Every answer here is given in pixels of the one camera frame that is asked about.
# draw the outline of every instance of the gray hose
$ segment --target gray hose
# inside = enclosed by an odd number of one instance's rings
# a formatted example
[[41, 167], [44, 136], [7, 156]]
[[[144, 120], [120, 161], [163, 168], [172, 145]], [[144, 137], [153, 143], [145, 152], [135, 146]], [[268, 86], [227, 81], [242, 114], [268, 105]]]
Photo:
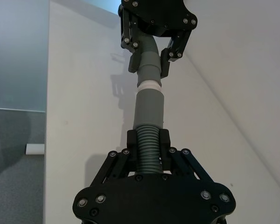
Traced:
[[159, 54], [158, 47], [153, 36], [139, 31], [139, 42], [140, 42], [141, 53], [155, 52]]
[[136, 131], [139, 158], [137, 173], [162, 173], [159, 160], [159, 128], [153, 125], [142, 125]]
[[[138, 84], [144, 80], [161, 83], [159, 51], [151, 35], [141, 33], [139, 36], [141, 62], [143, 66], [137, 71]], [[147, 61], [147, 55], [155, 60]], [[137, 173], [163, 173], [160, 164], [159, 128], [163, 126], [164, 101], [161, 92], [145, 89], [137, 94], [134, 128], [137, 132], [138, 164]]]

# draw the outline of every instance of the bolt head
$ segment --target bolt head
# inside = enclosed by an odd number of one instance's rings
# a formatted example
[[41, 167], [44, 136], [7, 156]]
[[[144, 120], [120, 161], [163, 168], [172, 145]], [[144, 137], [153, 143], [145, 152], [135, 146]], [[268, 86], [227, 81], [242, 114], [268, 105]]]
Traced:
[[143, 179], [143, 177], [141, 175], [136, 175], [135, 176], [136, 181], [141, 181], [142, 179]]
[[163, 176], [162, 176], [162, 179], [163, 179], [163, 180], [167, 180], [167, 179], [168, 179], [168, 176], [167, 176], [167, 175], [163, 175]]
[[224, 202], [230, 201], [230, 198], [226, 194], [220, 194], [220, 199]]
[[90, 210], [90, 215], [91, 215], [92, 217], [97, 216], [97, 215], [98, 215], [98, 209], [91, 209], [91, 210]]
[[185, 154], [185, 155], [187, 155], [187, 154], [189, 154], [189, 151], [188, 151], [187, 149], [184, 149], [184, 150], [182, 151], [182, 153]]
[[95, 201], [97, 203], [103, 203], [105, 200], [106, 200], [106, 196], [105, 195], [99, 195], [99, 196], [97, 196]]
[[211, 210], [212, 210], [213, 212], [218, 212], [218, 211], [219, 211], [219, 208], [218, 208], [218, 206], [216, 206], [216, 205], [212, 205], [212, 206], [211, 206]]
[[134, 47], [134, 48], [137, 48], [138, 46], [139, 46], [139, 44], [138, 44], [137, 42], [134, 42], [134, 43], [133, 43], [133, 47]]
[[201, 197], [205, 200], [209, 200], [211, 198], [211, 195], [210, 195], [210, 192], [204, 190], [204, 191], [201, 191]]
[[176, 152], [176, 149], [175, 149], [175, 148], [170, 148], [170, 149], [169, 149], [169, 152], [170, 152], [170, 153], [175, 153], [175, 152]]
[[110, 155], [111, 157], [114, 157], [114, 156], [116, 156], [116, 153], [115, 153], [115, 152], [111, 152], [109, 155]]
[[78, 206], [79, 207], [84, 207], [87, 204], [87, 199], [82, 198], [79, 202], [78, 202]]

